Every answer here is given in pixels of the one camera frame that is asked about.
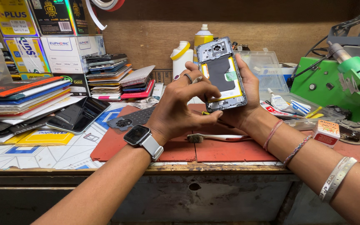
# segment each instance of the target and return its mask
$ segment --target silver bangle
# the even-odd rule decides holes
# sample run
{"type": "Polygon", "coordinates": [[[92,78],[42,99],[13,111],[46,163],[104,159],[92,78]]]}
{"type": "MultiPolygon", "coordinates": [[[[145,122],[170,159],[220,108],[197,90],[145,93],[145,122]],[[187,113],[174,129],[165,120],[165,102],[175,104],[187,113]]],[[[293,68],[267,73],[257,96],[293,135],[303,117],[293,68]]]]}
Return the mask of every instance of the silver bangle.
{"type": "Polygon", "coordinates": [[[343,181],[351,167],[356,163],[356,159],[352,157],[344,157],[333,169],[327,181],[324,183],[320,191],[319,198],[322,202],[329,203],[338,186],[343,181]]]}

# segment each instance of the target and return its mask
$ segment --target barcode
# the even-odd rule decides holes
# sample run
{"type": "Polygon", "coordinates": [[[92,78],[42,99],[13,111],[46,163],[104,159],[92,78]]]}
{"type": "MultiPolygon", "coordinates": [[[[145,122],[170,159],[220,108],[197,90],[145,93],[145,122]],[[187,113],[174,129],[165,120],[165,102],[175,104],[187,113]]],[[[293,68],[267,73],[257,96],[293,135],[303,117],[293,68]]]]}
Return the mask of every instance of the barcode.
{"type": "Polygon", "coordinates": [[[60,31],[72,31],[70,22],[58,22],[60,31]]]}

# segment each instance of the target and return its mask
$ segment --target smartwatch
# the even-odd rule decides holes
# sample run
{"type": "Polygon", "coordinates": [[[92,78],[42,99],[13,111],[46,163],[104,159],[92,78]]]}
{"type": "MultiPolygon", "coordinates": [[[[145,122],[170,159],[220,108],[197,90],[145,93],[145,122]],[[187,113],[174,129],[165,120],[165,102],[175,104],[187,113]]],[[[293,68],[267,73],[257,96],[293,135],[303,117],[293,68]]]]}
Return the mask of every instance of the smartwatch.
{"type": "Polygon", "coordinates": [[[143,125],[133,126],[123,137],[123,140],[134,147],[142,146],[145,148],[154,162],[163,152],[163,147],[152,137],[151,129],[143,125]]]}

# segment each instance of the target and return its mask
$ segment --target spray can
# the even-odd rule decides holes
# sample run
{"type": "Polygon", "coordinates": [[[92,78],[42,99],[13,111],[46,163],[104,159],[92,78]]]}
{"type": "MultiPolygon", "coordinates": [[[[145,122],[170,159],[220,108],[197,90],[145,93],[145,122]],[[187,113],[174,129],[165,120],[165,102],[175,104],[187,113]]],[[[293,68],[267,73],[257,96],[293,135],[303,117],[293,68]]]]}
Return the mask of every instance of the spray can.
{"type": "Polygon", "coordinates": [[[198,45],[213,41],[213,34],[207,29],[207,24],[203,24],[201,30],[195,34],[194,38],[194,64],[198,65],[197,51],[195,50],[198,45]]]}
{"type": "Polygon", "coordinates": [[[177,80],[180,74],[186,69],[186,62],[192,62],[192,49],[188,41],[180,41],[178,48],[173,49],[170,58],[173,60],[173,79],[177,80]]]}

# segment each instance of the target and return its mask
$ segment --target disassembled smartphone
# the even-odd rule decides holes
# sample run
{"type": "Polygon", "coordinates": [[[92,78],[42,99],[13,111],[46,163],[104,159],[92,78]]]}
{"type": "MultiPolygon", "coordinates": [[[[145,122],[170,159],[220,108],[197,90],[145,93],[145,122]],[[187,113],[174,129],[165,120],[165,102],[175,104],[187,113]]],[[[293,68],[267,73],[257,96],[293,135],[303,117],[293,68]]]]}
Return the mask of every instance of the disassembled smartphone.
{"type": "Polygon", "coordinates": [[[205,96],[206,110],[231,109],[247,104],[247,96],[229,37],[197,46],[198,66],[203,75],[218,87],[220,98],[205,96]]]}

